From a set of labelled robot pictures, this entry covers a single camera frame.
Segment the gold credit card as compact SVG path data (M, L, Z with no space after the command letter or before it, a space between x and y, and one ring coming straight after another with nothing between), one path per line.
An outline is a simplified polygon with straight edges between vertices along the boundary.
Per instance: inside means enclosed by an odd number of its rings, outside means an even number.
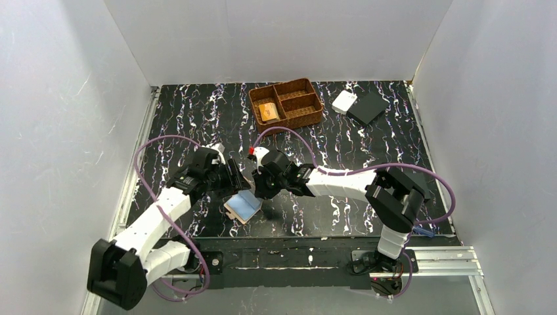
M277 105L274 102L266 102L258 106L263 123L272 123L280 119Z

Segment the brown woven divided basket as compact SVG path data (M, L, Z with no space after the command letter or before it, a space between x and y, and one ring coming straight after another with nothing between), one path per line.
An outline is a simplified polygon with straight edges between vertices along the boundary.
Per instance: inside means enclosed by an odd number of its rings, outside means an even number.
M258 87L248 92L252 113L260 133L272 127L299 129L318 124L323 118L324 106L308 78L295 79ZM266 102L277 105L280 119L263 123L258 106Z

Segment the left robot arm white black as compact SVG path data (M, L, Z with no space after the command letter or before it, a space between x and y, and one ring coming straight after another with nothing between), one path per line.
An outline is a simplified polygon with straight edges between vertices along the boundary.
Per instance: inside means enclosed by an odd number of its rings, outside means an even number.
M100 239L91 250L87 290L131 310L147 287L168 272L201 258L191 244L168 241L155 245L171 224L187 213L206 194L227 197L250 188L233 158L225 159L220 143L202 146L192 161L167 181L156 200L112 240Z

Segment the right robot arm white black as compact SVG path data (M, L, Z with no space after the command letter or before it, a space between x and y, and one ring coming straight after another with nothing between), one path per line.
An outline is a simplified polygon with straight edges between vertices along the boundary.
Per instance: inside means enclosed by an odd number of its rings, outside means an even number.
M399 258L420 208L430 200L424 186L397 167L333 175L308 163L298 165L284 153L262 147L252 148L250 159L257 163L252 176L258 198L269 200L286 190L295 196L368 202L383 224L376 249L380 258Z

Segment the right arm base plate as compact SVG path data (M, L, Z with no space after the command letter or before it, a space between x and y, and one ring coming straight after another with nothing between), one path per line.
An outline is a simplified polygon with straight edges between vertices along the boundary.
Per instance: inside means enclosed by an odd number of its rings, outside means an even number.
M350 274L358 276L364 274L379 274L387 278L399 278L410 270L418 272L418 259L411 249L404 250L398 258L389 258L377 250L354 250L347 263Z

